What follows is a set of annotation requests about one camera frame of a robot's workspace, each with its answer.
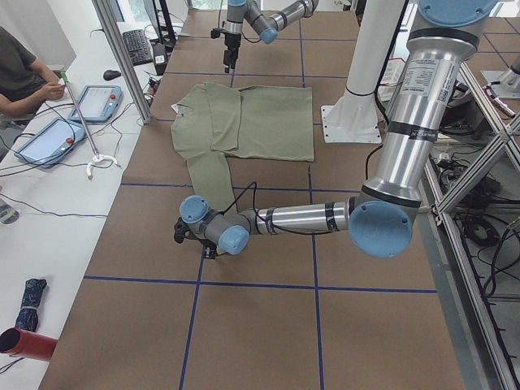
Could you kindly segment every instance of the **blue joint cap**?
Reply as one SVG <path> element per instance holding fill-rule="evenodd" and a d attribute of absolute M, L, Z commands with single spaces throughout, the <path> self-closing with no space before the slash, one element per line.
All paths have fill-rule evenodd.
<path fill-rule="evenodd" d="M 239 254 L 249 241 L 249 233 L 242 226 L 235 225 L 227 228 L 220 235 L 219 247 L 229 254 Z"/>
<path fill-rule="evenodd" d="M 428 22 L 440 27 L 465 27 L 486 18 L 497 0 L 419 0 L 418 9 Z"/>
<path fill-rule="evenodd" d="M 269 45 L 278 37 L 278 31 L 276 31 L 276 28 L 269 27 L 260 32 L 259 36 L 264 43 Z"/>
<path fill-rule="evenodd" d="M 210 206 L 203 197 L 192 195 L 180 203 L 180 217 L 186 223 L 200 222 L 208 213 Z"/>
<path fill-rule="evenodd" d="M 242 7 L 246 0 L 227 0 L 228 7 Z"/>
<path fill-rule="evenodd" d="M 385 201 L 367 201 L 356 207 L 349 219 L 353 243 L 376 258 L 392 258 L 412 241 L 410 217 Z"/>

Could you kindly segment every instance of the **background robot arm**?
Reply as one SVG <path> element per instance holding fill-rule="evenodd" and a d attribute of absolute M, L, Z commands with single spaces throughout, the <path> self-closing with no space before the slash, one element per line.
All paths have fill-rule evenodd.
<path fill-rule="evenodd" d="M 223 26 L 214 28 L 212 38 L 223 33 L 227 49 L 224 51 L 225 72 L 235 69 L 238 50 L 241 46 L 241 35 L 244 20 L 258 34 L 264 43 L 271 43 L 278 37 L 278 31 L 283 30 L 292 22 L 312 16 L 319 0 L 298 0 L 274 15 L 265 16 L 255 0 L 229 0 L 227 2 L 227 19 Z"/>
<path fill-rule="evenodd" d="M 477 51 L 496 0 L 420 1 L 409 35 L 409 58 L 396 91 L 383 155 L 358 197 L 322 205 L 245 210 L 226 217 L 192 196 L 180 206 L 191 234 L 238 254 L 250 234 L 350 230 L 363 252 L 390 258 L 411 242 L 421 205 L 418 183 L 437 139 L 459 67 Z"/>

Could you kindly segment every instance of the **person's arm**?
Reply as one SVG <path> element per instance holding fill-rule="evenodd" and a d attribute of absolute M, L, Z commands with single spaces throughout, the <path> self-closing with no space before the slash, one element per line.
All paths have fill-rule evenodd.
<path fill-rule="evenodd" d="M 32 114 L 45 100 L 57 100 L 62 96 L 63 86 L 56 83 L 47 83 L 32 95 L 15 102 L 0 94 L 0 114 L 19 118 Z"/>
<path fill-rule="evenodd" d="M 58 83 L 59 78 L 42 61 L 36 58 L 29 68 L 48 83 Z"/>

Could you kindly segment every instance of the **person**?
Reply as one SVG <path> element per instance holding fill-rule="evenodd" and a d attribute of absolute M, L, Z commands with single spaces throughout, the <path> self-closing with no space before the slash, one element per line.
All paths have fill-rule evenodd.
<path fill-rule="evenodd" d="M 45 100 L 59 100 L 64 92 L 59 78 L 0 27 L 0 114 L 32 114 Z"/>

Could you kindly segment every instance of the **dark blue cloth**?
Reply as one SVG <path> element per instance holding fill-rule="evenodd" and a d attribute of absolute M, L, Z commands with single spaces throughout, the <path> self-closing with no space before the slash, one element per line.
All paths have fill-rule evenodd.
<path fill-rule="evenodd" d="M 45 279 L 29 279 L 25 282 L 24 297 L 15 327 L 25 331 L 36 331 L 38 326 L 37 308 L 40 306 L 41 295 L 46 285 Z"/>

